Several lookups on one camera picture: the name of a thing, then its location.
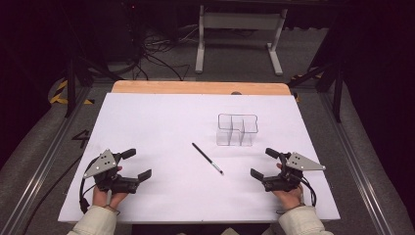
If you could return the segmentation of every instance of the white paper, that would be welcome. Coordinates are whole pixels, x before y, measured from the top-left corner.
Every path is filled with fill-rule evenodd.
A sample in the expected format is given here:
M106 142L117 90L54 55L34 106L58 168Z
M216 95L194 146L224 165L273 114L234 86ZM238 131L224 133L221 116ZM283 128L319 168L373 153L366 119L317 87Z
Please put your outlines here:
M217 146L219 114L256 115L258 134L251 147ZM221 175L192 146L195 143L223 171ZM75 222L79 185L88 164L110 149L121 153L135 148L137 155L121 160L124 177L147 169L153 176L140 184L119 206L119 222L201 223L271 222L281 206L272 193L250 175L251 168L265 176L279 173L279 162L265 154L298 152L318 162L299 108L292 96L161 95L109 93L99 113L79 164L59 221ZM322 171L304 173L317 197L321 219L340 215ZM88 178L84 189L94 184ZM309 191L304 198L311 205ZM86 199L91 204L92 194Z

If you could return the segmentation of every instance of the dark background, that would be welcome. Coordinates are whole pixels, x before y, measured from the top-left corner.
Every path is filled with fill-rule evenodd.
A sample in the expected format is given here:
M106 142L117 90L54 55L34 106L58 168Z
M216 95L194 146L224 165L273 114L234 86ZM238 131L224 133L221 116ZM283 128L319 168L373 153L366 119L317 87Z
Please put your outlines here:
M351 15L292 10L285 27L331 29L310 66L338 58L345 61L345 82L353 104L414 223L410 192L415 185L413 7L392 0L354 4L365 11ZM131 42L131 25L119 3L8 0L2 5L0 167L50 109L48 92L65 74L72 56L81 55L104 66L109 61L137 59L140 54ZM139 20L173 39L178 37L178 27L197 23L197 6L170 7L147 6ZM101 21L103 13L112 20ZM144 31L143 23L138 23L138 28ZM115 38L100 37L105 31Z

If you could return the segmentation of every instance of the white sleeve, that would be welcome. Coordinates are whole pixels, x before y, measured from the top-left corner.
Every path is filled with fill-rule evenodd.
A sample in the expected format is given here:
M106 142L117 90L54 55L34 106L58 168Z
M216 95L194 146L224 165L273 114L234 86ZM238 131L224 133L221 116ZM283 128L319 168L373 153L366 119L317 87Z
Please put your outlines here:
M287 235L333 235L325 231L314 207L299 207L284 213L279 219Z
M68 235L113 235L115 227L114 212L92 206Z

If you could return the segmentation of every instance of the clear plastic container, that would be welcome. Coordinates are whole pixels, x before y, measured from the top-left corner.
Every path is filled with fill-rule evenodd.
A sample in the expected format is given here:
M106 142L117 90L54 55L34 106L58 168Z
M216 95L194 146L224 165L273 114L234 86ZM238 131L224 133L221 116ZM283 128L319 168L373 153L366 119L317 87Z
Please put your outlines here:
M220 114L217 117L218 146L252 146L257 133L255 115Z

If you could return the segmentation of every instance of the gray carpet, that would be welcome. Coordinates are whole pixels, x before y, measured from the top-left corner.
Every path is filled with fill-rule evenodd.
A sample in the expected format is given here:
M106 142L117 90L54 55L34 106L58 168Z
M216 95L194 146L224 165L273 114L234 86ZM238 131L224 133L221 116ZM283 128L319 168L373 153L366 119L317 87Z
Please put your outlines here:
M326 30L284 30L277 47L284 75L275 76L271 67L265 43L272 38L272 33L257 31L244 37L229 31L210 31L206 37L205 67L202 74L194 73L197 43L188 41L165 53L156 53L159 59L172 67L177 67L179 74L187 72L187 80L197 81L250 81L250 82L287 82L294 74L306 72L313 55L318 49ZM177 80L174 72L166 67L154 65L147 60L141 64L143 71L150 80L167 78ZM138 79L144 79L143 73ZM92 131L96 117L104 100L105 94L111 91L112 85L99 79L94 83L88 99L94 99L94 105L82 105L81 110L69 127L63 145L57 150L57 156L41 183L41 188L31 204L20 225L17 234L21 234L28 216L45 195L52 184L82 153L81 141L71 140L83 130ZM332 193L338 206L341 218L325 222L328 230L335 234L378 234L374 222L362 200L359 188L350 172L346 161L346 153L342 143L330 123L330 115L323 109L321 95L312 88L313 81L295 89L300 95L298 102L301 115L313 142L320 162L327 167L326 177L332 185ZM64 121L66 105L53 104L52 109L27 134L24 141L10 157L0 171L0 227L4 227L10 214L15 209L31 176L39 166L54 140L61 123ZM378 195L379 204L394 234L415 234L406 213L404 204L399 199L391 182L383 171L376 153L361 125L358 115L344 92L342 102L342 125L358 156L360 166ZM76 166L64 177L57 187L40 206L26 234L66 234L73 227L71 224L57 221L61 206L65 200ZM277 234L284 234L277 226ZM115 234L130 234L131 225L119 224Z

